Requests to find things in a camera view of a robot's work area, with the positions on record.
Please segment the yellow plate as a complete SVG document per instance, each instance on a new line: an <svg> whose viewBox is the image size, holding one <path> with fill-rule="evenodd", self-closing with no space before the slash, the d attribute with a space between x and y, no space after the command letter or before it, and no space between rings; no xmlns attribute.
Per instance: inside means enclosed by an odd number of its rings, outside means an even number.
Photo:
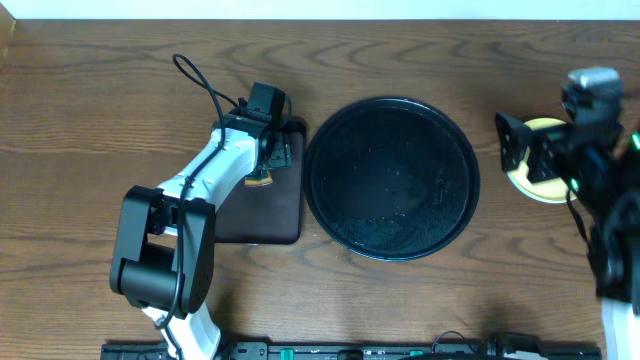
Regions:
<svg viewBox="0 0 640 360"><path fill-rule="evenodd" d="M564 203L568 186L553 171L554 158L546 136L553 131L562 133L568 124L555 118L536 118L524 123L533 130L531 142L519 167L505 174L519 191L536 201Z"/></svg>

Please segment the yellow green scrub sponge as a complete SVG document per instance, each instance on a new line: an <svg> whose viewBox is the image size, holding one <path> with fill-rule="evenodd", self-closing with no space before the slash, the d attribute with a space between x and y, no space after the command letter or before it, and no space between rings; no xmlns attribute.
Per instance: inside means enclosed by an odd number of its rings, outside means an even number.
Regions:
<svg viewBox="0 0 640 360"><path fill-rule="evenodd" d="M246 187L261 187L272 183L273 179L269 170L261 171L257 174L246 176L244 178L244 185Z"/></svg>

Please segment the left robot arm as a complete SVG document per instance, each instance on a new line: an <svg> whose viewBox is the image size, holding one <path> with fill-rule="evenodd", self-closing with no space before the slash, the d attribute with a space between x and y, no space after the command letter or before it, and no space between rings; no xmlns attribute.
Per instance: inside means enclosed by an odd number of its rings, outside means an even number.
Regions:
<svg viewBox="0 0 640 360"><path fill-rule="evenodd" d="M216 123L202 151L155 188L132 187L120 213L109 284L151 318L173 359L212 359L221 341L205 298L216 212L233 188L268 185L292 165L284 131L291 100L257 82Z"/></svg>

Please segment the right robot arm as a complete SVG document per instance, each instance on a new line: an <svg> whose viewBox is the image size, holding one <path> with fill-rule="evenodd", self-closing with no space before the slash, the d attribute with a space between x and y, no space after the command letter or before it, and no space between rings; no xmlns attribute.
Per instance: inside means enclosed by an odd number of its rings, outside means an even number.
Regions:
<svg viewBox="0 0 640 360"><path fill-rule="evenodd" d="M639 149L631 142L620 156L615 147L623 94L564 92L571 120L533 130L514 116L495 116L505 173L526 162L534 181L559 178L567 199L577 199L593 218L578 220L602 304L607 356L639 356Z"/></svg>

